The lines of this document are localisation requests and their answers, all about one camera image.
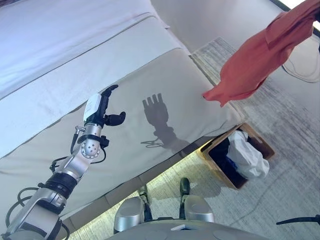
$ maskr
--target white plastic bag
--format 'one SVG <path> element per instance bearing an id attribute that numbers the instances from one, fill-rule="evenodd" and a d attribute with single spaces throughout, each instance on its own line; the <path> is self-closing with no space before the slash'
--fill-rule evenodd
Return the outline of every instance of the white plastic bag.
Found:
<path id="1" fill-rule="evenodd" d="M 248 134 L 235 131 L 228 137 L 230 146 L 226 155 L 237 166 L 236 171 L 246 179 L 264 178 L 269 163 L 248 141 Z"/>

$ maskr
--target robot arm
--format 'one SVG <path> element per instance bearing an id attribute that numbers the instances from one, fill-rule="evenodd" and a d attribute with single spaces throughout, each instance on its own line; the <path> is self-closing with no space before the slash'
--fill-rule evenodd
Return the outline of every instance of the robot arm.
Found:
<path id="1" fill-rule="evenodd" d="M 53 170 L 53 175 L 45 184 L 40 183 L 39 189 L 25 204 L 13 221 L 7 226 L 2 237 L 5 240 L 42 239 L 54 240 L 61 228 L 59 214 L 64 209 L 67 199 L 75 186 L 82 179 L 89 165 L 99 156 L 101 148 L 109 144 L 105 136 L 101 136 L 104 124 L 117 126 L 124 122 L 126 113 L 120 115 L 105 115 L 112 90 L 118 85 L 112 85 L 101 95 L 90 98 L 85 108 L 84 127 L 76 127 L 75 136 L 79 132 L 77 147 L 63 162 Z"/>

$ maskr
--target black cable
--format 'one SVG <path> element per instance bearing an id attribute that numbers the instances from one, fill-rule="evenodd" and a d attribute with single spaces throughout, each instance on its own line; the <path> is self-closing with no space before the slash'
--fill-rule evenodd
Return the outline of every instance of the black cable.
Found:
<path id="1" fill-rule="evenodd" d="M 52 163 L 51 163 L 51 166 L 49 167 L 51 172 L 54 173 L 56 168 L 60 166 L 60 165 L 56 165 L 56 162 L 59 162 L 59 161 L 61 161 L 63 159 L 66 159 L 67 157 L 68 156 L 64 156 L 64 157 L 60 157 L 60 158 L 57 158 L 57 159 L 53 160 Z"/>
<path id="2" fill-rule="evenodd" d="M 107 157 L 106 150 L 103 147 L 101 149 L 104 153 L 104 158 L 101 161 L 94 161 L 91 164 L 99 164 L 99 163 L 102 163 L 104 160 L 106 160 L 106 157 Z"/>
<path id="3" fill-rule="evenodd" d="M 65 239 L 64 239 L 64 240 L 68 240 L 68 239 L 69 239 L 69 237 L 70 237 L 70 231 L 69 231 L 69 228 L 68 228 L 66 225 L 64 225 L 63 223 L 62 223 L 61 227 L 63 227 L 63 228 L 64 228 L 64 230 L 66 231 L 66 237 L 65 237 Z"/>
<path id="4" fill-rule="evenodd" d="M 22 194 L 24 191 L 28 191 L 28 190 L 35 190 L 35 191 L 37 191 L 38 189 L 39 189 L 39 188 L 37 188 L 37 187 L 26 187 L 26 188 L 22 189 L 22 190 L 18 193 L 18 196 L 17 196 L 17 198 L 18 198 L 18 203 L 19 203 L 22 207 L 24 207 L 25 204 L 24 204 L 24 202 L 23 202 L 22 199 L 21 199 L 21 194 Z"/>
<path id="5" fill-rule="evenodd" d="M 296 217 L 296 218 L 291 218 L 288 220 L 284 221 L 279 221 L 276 224 L 281 225 L 281 224 L 290 224 L 290 223 L 302 223 L 302 222 L 315 222 L 320 225 L 320 215 L 316 215 L 315 217 Z"/>
<path id="6" fill-rule="evenodd" d="M 24 198 L 21 199 L 22 202 L 24 202 L 25 200 L 29 200 L 32 196 L 26 196 Z M 20 204 L 20 202 L 16 202 L 15 204 L 13 204 L 10 209 L 8 210 L 8 212 L 6 213 L 5 216 L 5 225 L 6 227 L 9 227 L 10 225 L 10 215 L 12 213 L 12 211 Z"/>
<path id="7" fill-rule="evenodd" d="M 79 134 L 75 133 L 73 134 L 73 138 L 72 138 L 72 143 L 71 143 L 71 147 L 70 147 L 70 153 L 72 154 L 74 152 L 74 146 L 76 144 L 76 141 L 78 139 Z"/>

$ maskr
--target gray carpet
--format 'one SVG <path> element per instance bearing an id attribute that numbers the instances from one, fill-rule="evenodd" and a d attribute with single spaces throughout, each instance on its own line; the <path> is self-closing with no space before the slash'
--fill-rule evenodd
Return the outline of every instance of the gray carpet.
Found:
<path id="1" fill-rule="evenodd" d="M 217 38 L 192 54 L 193 60 L 213 84 L 235 50 Z M 278 91 L 268 79 L 249 99 L 233 102 L 247 115 L 247 122 L 276 151 L 265 179 L 249 181 L 240 191 L 214 177 L 192 153 L 148 184 L 154 218 L 179 215 L 179 181 L 188 177 L 191 193 L 203 196 L 212 207 L 216 222 L 274 240 L 318 240 L 317 223 L 276 222 L 320 214 L 320 123 Z M 119 205 L 74 232 L 70 239 L 102 240 L 113 233 Z"/>

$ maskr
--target bed mattress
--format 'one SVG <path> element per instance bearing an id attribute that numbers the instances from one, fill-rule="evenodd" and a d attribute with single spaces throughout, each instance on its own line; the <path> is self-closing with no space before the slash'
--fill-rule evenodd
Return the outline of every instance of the bed mattress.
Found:
<path id="1" fill-rule="evenodd" d="M 106 160 L 89 168 L 62 214 L 85 206 L 200 137 L 222 134 L 242 120 L 230 105 L 220 108 L 218 102 L 202 97 L 212 86 L 181 49 L 165 53 L 117 84 L 107 114 L 125 111 L 126 120 L 122 125 L 103 128 L 110 140 Z M 165 107 L 156 104 L 161 99 Z M 0 206 L 0 232 L 5 230 L 4 217 L 16 202 L 17 193 L 45 182 L 52 174 L 48 168 L 52 160 L 69 153 L 74 127 L 83 124 L 84 108 L 65 115 L 0 160 L 0 181 L 6 183 L 1 185 L 5 194 Z"/>
<path id="2" fill-rule="evenodd" d="M 180 47 L 159 19 L 149 16 L 1 99 L 0 112 L 5 117 L 0 119 L 0 125 L 6 141 L 0 148 L 0 158 L 92 94 Z"/>
<path id="3" fill-rule="evenodd" d="M 20 0 L 2 7 L 0 99 L 147 16 L 158 18 L 149 0 Z"/>

